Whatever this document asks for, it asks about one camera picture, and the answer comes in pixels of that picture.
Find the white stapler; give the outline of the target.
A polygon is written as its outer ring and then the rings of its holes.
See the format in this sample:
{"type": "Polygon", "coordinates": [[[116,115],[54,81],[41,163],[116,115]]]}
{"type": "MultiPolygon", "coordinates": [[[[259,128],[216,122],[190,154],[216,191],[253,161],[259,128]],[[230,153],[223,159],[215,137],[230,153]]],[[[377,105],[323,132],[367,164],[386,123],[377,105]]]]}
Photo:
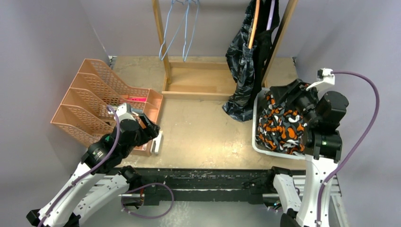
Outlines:
{"type": "Polygon", "coordinates": [[[151,150],[150,150],[152,155],[157,156],[159,154],[159,149],[160,149],[162,138],[163,138],[163,132],[160,131],[158,136],[152,140],[151,150]]]}

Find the peach plastic file organizer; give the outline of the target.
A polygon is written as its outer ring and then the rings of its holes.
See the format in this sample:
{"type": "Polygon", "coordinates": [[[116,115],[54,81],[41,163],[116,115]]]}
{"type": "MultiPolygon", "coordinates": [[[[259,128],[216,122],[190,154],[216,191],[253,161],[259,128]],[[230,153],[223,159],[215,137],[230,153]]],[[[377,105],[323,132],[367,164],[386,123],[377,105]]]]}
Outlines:
{"type": "Polygon", "coordinates": [[[115,126],[107,105],[117,108],[123,103],[158,122],[163,95],[150,88],[131,87],[102,60],[84,59],[51,123],[88,147],[115,126]],[[145,97],[146,102],[129,101],[145,97]]]}

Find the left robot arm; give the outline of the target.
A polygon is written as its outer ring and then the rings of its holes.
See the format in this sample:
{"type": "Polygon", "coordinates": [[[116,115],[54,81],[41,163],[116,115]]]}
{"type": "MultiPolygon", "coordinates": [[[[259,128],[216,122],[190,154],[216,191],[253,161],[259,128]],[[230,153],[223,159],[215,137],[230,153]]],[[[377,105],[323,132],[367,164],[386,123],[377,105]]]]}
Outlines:
{"type": "Polygon", "coordinates": [[[100,181],[119,165],[134,147],[160,135],[160,127],[144,113],[131,111],[128,103],[106,107],[116,125],[111,133],[89,145],[75,171],[59,192],[26,218],[34,227],[79,227],[88,217],[119,194],[140,190],[141,176],[124,166],[106,183],[100,181]]]}

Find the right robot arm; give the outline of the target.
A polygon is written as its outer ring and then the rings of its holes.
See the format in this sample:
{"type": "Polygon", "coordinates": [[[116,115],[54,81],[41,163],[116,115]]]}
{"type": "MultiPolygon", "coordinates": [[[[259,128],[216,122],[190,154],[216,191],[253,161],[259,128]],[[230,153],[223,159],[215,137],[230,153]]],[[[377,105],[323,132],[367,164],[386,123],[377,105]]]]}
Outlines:
{"type": "Polygon", "coordinates": [[[277,104],[292,107],[307,126],[302,137],[306,163],[303,195],[299,196],[288,169],[274,167],[265,180],[270,192],[277,192],[282,205],[282,227],[328,227],[334,170],[341,159],[342,139],[337,128],[346,114],[348,99],[328,89],[335,84],[331,69],[317,72],[317,81],[308,85],[296,79],[286,86],[270,87],[277,104]]]}

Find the blue wire hanger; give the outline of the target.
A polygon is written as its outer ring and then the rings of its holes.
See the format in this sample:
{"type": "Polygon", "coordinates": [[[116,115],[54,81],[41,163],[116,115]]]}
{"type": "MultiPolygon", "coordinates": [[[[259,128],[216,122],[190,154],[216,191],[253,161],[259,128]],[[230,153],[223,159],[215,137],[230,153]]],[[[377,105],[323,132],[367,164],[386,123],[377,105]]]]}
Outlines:
{"type": "Polygon", "coordinates": [[[183,32],[184,36],[184,14],[187,8],[187,2],[185,0],[171,0],[170,7],[168,9],[166,15],[166,23],[165,28],[163,30],[164,34],[162,35],[162,43],[160,44],[158,58],[160,61],[167,59],[167,54],[170,51],[172,45],[174,44],[179,32],[183,32]],[[176,8],[182,6],[184,12],[182,13],[181,19],[179,21],[175,21],[173,14],[176,8]]]}

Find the orange camouflage shorts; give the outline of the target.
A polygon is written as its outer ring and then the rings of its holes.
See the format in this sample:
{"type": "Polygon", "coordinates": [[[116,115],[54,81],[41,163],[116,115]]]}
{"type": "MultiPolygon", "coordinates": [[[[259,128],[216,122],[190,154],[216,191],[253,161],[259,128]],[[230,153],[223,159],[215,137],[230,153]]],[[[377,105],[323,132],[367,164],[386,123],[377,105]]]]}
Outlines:
{"type": "Polygon", "coordinates": [[[258,145],[276,153],[304,153],[302,136],[307,123],[295,108],[278,104],[269,91],[258,104],[258,112],[255,136],[258,145]]]}

